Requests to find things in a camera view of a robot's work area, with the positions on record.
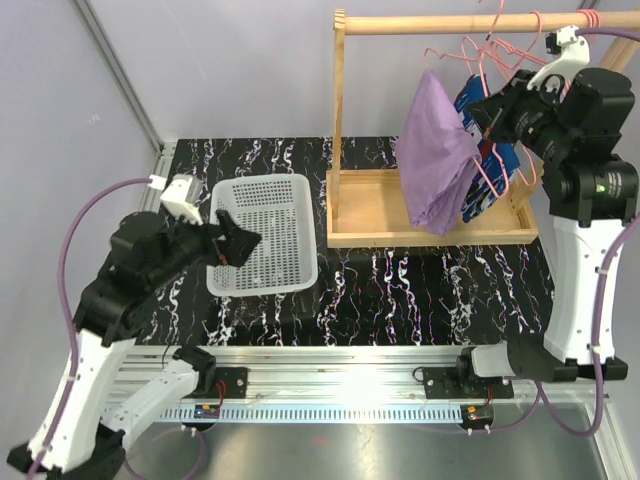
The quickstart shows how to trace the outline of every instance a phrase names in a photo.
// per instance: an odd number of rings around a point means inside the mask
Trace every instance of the cable clip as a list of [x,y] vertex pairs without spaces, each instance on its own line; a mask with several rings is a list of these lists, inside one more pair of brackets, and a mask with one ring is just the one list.
[[53,451],[53,447],[51,446],[51,444],[49,444],[49,445],[44,445],[44,444],[43,444],[43,445],[40,447],[40,451],[38,452],[38,455],[40,455],[41,453],[42,453],[43,455],[46,455],[47,453],[49,453],[49,452],[51,452],[51,451]]
[[164,188],[167,186],[167,179],[164,177],[159,177],[158,175],[149,175],[149,178],[151,179],[149,188],[163,191]]

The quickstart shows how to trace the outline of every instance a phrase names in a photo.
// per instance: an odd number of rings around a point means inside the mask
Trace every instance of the laundry basket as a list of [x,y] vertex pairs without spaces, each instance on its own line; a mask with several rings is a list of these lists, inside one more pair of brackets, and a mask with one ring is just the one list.
[[262,241],[241,268],[208,267],[207,288],[216,296],[246,297],[304,290],[318,278],[309,181],[299,174],[259,175],[218,182],[211,215],[227,210]]

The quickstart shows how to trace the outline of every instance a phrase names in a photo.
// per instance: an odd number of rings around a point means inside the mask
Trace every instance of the gray wall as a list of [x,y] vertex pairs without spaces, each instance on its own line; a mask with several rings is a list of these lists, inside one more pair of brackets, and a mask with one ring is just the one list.
[[[507,1],[510,13],[560,12],[579,0]],[[156,130],[180,137],[331,135],[333,16],[495,13],[486,0],[91,0]],[[476,35],[478,42],[484,36]],[[528,46],[531,35],[510,35]],[[460,35],[349,37],[345,135],[395,135],[426,47],[460,52]],[[543,44],[537,52],[543,51]],[[429,63],[455,94],[457,60]],[[494,79],[498,78],[492,70]]]
[[[153,153],[68,0],[0,2],[0,478],[51,403],[69,347],[56,294],[75,212],[116,181],[148,175]],[[140,187],[80,227],[68,260],[75,308]]]

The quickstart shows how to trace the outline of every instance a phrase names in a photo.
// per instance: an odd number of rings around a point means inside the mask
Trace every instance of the purple cloth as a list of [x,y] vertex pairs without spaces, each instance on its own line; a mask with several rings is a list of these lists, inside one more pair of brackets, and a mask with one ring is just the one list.
[[480,157],[473,137],[431,69],[426,69],[396,144],[409,221],[437,235],[456,224]]

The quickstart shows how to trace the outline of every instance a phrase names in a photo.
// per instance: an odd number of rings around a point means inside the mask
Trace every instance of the wooden clothes rack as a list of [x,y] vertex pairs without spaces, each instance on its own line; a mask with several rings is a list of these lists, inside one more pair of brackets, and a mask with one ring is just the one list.
[[[588,27],[585,15],[542,14],[543,31],[567,25]],[[640,29],[640,11],[600,12],[601,26]],[[530,243],[538,228],[529,203],[534,187],[512,182],[508,196],[470,223],[459,220],[445,237],[409,224],[397,170],[341,170],[344,44],[348,35],[414,35],[488,33],[494,15],[428,17],[347,17],[336,10],[334,63],[333,165],[327,172],[327,244],[331,248]],[[534,14],[501,15],[495,33],[537,32]],[[617,38],[601,66],[622,71],[638,43]],[[542,162],[537,170],[542,174]]]

